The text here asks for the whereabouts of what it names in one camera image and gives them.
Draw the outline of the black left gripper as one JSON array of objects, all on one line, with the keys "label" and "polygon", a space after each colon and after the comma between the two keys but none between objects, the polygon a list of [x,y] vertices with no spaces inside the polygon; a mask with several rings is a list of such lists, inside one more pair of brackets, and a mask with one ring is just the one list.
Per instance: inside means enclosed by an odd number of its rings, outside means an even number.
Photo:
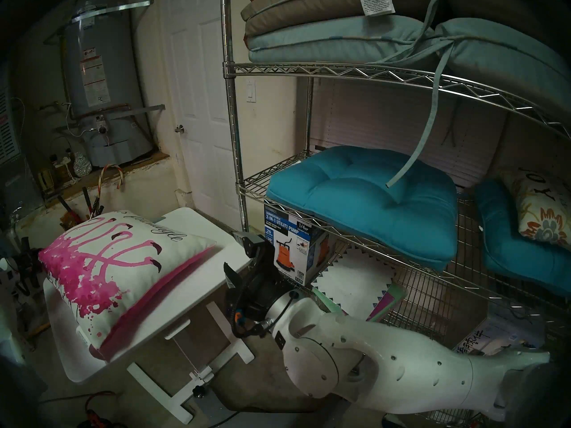
[{"label": "black left gripper", "polygon": [[29,239],[21,239],[20,253],[11,257],[19,273],[19,281],[15,286],[25,297],[31,296],[30,286],[40,288],[38,274],[42,272],[42,264],[38,258],[39,253],[40,249],[31,248]]}]

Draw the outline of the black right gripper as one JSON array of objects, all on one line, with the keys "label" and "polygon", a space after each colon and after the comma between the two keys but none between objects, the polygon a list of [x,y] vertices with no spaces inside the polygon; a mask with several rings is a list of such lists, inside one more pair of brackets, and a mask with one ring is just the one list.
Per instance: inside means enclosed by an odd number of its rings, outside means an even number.
[{"label": "black right gripper", "polygon": [[273,304],[284,294],[287,305],[291,304],[291,286],[273,264],[274,246],[263,235],[236,231],[232,236],[243,247],[249,262],[243,276],[227,262],[223,264],[226,316],[236,338],[263,338],[272,324],[264,327],[262,322]]}]

